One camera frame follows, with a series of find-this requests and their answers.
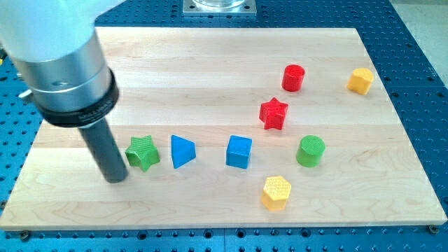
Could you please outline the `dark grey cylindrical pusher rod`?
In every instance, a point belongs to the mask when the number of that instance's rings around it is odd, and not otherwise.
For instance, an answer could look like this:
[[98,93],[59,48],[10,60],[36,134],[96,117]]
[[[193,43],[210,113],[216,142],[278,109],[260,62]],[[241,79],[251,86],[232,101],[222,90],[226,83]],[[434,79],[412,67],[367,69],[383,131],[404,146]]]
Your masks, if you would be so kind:
[[109,183],[124,181],[128,170],[105,118],[78,128],[102,176]]

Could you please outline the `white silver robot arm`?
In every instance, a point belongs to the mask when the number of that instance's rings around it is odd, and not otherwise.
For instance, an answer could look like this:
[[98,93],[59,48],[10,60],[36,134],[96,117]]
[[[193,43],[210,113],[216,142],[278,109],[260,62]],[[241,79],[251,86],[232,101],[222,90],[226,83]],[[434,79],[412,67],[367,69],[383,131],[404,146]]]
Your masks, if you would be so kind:
[[123,181],[127,168],[105,119],[119,98],[95,20],[119,5],[98,1],[1,1],[1,46],[43,118],[80,131],[103,177]]

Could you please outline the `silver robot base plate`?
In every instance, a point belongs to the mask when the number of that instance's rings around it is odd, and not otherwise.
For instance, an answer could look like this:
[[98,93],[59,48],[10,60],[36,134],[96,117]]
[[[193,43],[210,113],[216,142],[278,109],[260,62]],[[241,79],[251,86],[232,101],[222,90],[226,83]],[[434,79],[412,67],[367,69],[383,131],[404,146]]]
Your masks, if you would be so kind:
[[257,14],[256,0],[183,0],[183,16],[205,17]]

